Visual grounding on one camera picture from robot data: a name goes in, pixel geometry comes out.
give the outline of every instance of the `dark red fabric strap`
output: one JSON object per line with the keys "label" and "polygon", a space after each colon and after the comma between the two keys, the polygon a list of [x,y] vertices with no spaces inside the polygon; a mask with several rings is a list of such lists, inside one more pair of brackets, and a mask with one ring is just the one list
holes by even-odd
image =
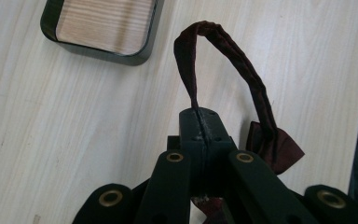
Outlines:
{"label": "dark red fabric strap", "polygon": [[284,172],[304,153],[285,131],[277,127],[266,87],[249,59],[229,34],[213,22],[200,21],[190,25],[174,42],[174,55],[180,76],[190,95],[191,107],[199,108],[195,72],[197,35],[205,36],[226,55],[249,85],[260,123],[251,123],[246,149],[260,155],[276,174]]}

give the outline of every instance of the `brass grommet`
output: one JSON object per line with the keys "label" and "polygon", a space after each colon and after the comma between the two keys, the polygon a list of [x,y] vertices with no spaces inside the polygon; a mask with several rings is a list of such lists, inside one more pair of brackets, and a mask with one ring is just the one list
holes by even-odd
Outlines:
{"label": "brass grommet", "polygon": [[119,190],[111,189],[101,194],[99,202],[104,207],[110,207],[120,203],[122,199],[123,194]]}
{"label": "brass grommet", "polygon": [[330,207],[340,209],[344,208],[347,205],[341,197],[325,189],[319,190],[317,192],[317,196],[322,203],[325,203]]}
{"label": "brass grommet", "polygon": [[176,153],[176,152],[170,153],[167,156],[167,161],[179,162],[182,159],[183,159],[183,155],[180,153]]}
{"label": "brass grommet", "polygon": [[238,153],[238,154],[237,154],[237,160],[238,160],[238,161],[241,161],[241,162],[246,162],[246,163],[248,163],[248,162],[252,162],[252,161],[254,160],[254,158],[253,158],[253,156],[251,156],[251,155],[249,155],[249,154],[247,154],[247,153],[242,152],[242,153]]}

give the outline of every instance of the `light wood grain surface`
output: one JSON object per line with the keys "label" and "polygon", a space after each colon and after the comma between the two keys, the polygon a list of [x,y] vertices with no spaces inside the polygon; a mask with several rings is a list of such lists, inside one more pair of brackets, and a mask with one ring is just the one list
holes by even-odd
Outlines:
{"label": "light wood grain surface", "polygon": [[154,0],[65,0],[57,25],[62,42],[131,55],[147,38]]}
{"label": "light wood grain surface", "polygon": [[[71,223],[98,187],[150,177],[190,107],[173,40],[214,21],[263,78],[278,126],[306,156],[280,176],[346,191],[358,131],[358,1],[166,1],[151,58],[130,67],[47,40],[45,0],[0,0],[0,224]],[[247,85],[205,39],[199,103],[240,149],[257,120]]]}

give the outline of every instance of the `wooden tray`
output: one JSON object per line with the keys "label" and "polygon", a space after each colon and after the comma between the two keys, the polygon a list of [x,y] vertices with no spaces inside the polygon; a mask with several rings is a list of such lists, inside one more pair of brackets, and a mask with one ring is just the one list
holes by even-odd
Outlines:
{"label": "wooden tray", "polygon": [[48,0],[40,26],[50,40],[144,63],[153,48],[163,0]]}

